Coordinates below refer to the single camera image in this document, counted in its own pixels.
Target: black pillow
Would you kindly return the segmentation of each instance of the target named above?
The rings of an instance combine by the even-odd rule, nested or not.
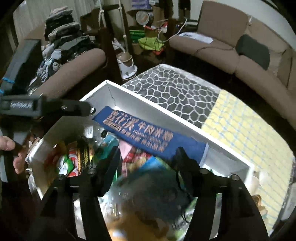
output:
[[[235,49],[239,55],[244,55],[250,58],[265,70],[268,69],[270,62],[268,48],[265,45],[258,43],[249,35],[242,35],[237,41]]]

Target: curtain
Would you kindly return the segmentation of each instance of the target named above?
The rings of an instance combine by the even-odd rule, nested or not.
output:
[[[13,13],[18,41],[21,42],[36,27],[44,25],[52,9],[63,6],[73,9],[76,22],[80,22],[80,16],[95,8],[94,0],[25,0]]]

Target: human hand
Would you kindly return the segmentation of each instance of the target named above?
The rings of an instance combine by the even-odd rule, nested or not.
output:
[[[11,151],[15,148],[15,143],[9,137],[0,136],[0,150]],[[19,153],[18,157],[13,160],[13,167],[15,168],[16,174],[21,174],[25,169],[25,157],[26,149],[23,148]]]

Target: finger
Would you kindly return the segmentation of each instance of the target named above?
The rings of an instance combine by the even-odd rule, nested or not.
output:
[[[22,157],[22,154],[19,153],[18,157],[13,160],[13,167],[15,168],[15,172],[20,174],[25,169],[25,159]]]
[[[15,148],[15,143],[9,137],[1,136],[0,137],[0,149],[1,150],[13,150]]]

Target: sofa cushion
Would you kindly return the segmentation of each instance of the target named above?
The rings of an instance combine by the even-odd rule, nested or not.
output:
[[[221,3],[203,1],[197,31],[234,47],[247,23],[248,16],[244,12]]]
[[[281,56],[281,62],[277,71],[277,77],[286,87],[288,86],[288,82],[289,82],[291,63],[292,63],[292,49],[289,48]]]
[[[53,76],[34,91],[50,98],[60,98],[77,83],[102,66],[106,56],[101,49],[91,49],[69,63],[64,64]]]
[[[269,67],[270,57],[268,48],[247,34],[242,35],[237,41],[235,50],[239,55],[244,55],[255,61],[263,69],[267,70]]]
[[[283,53],[289,48],[289,45],[281,37],[254,17],[248,23],[245,33],[276,53]]]
[[[291,113],[296,101],[276,76],[246,56],[239,57],[235,75],[296,127],[296,113]]]
[[[207,44],[195,39],[175,36],[170,39],[170,46],[180,52],[194,55],[229,74],[234,73],[239,60],[239,55],[232,46],[216,39]]]
[[[277,76],[282,55],[289,48],[289,45],[269,27],[254,17],[250,18],[245,33],[269,49],[270,64],[268,71]]]
[[[290,78],[288,82],[288,91],[294,98],[296,98],[296,56],[292,59]]]

